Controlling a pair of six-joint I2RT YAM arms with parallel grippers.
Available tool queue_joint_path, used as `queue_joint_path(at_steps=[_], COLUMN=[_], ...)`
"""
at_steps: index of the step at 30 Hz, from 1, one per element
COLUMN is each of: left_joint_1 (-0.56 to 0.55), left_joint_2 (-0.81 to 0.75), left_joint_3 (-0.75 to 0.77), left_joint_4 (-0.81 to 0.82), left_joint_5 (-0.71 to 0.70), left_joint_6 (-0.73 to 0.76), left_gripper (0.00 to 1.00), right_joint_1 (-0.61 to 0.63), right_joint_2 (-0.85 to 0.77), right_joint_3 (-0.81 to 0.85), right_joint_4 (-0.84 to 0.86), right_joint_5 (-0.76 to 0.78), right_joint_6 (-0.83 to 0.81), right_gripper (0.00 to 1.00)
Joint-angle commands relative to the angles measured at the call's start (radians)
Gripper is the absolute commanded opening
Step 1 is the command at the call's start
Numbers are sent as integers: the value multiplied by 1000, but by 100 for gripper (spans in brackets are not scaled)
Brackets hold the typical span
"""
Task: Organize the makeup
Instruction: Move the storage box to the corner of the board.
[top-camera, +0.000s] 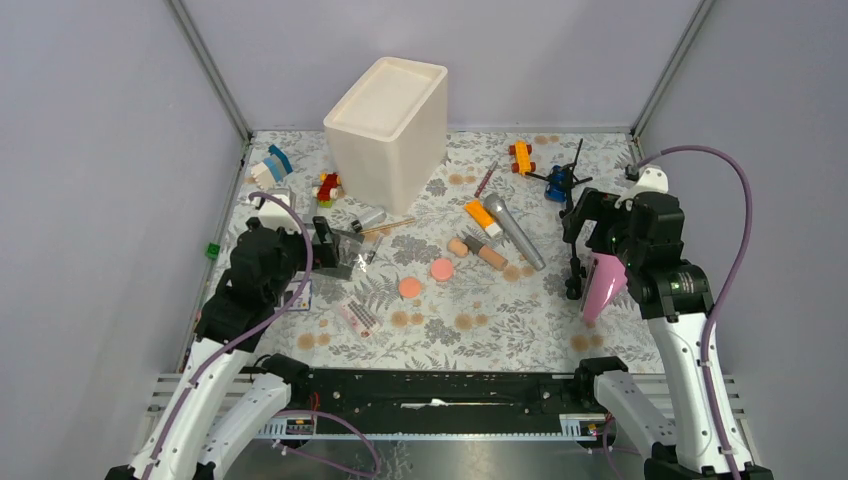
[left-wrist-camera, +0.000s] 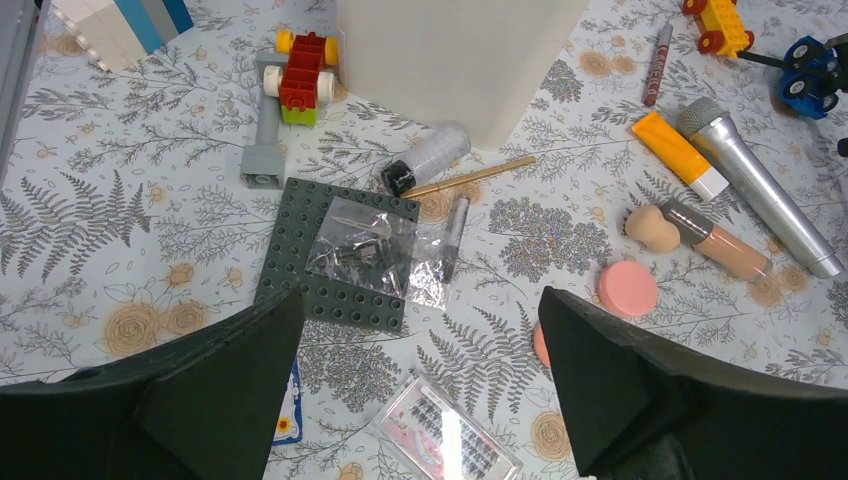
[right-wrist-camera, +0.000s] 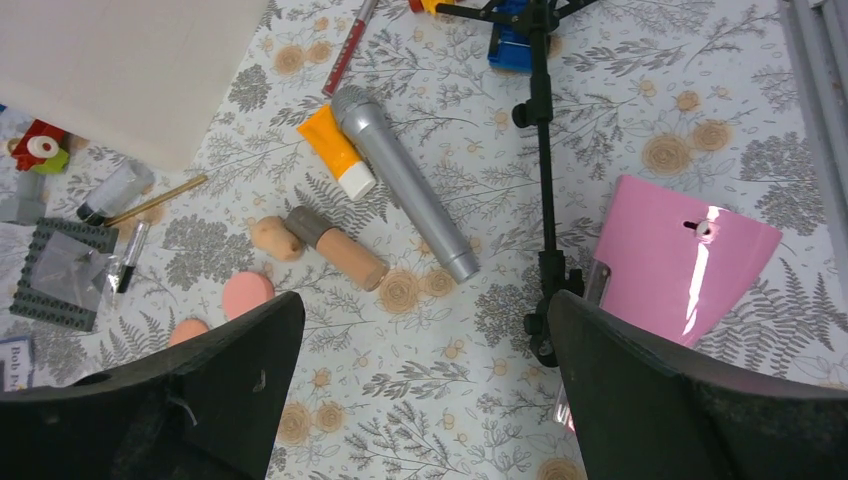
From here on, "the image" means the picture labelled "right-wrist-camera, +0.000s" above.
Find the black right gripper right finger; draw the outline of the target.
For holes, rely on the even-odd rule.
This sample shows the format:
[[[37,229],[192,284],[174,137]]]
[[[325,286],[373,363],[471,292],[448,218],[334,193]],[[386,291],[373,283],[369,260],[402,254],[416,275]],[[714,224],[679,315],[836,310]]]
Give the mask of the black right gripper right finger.
[[[847,394],[753,372],[562,291],[548,313],[591,479],[843,479]]]

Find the white drawer organizer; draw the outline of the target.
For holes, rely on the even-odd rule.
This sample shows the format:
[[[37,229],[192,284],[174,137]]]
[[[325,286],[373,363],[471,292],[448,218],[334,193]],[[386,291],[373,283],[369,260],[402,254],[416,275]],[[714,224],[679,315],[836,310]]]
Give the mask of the white drawer organizer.
[[[149,166],[193,161],[263,1],[5,1],[1,101]]]

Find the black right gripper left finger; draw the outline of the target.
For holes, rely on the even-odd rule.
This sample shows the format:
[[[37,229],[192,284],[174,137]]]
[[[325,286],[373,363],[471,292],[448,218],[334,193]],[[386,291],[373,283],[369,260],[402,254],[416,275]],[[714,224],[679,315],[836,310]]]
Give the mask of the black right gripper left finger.
[[[1,396],[5,479],[262,479],[301,349],[294,292],[65,387]]]

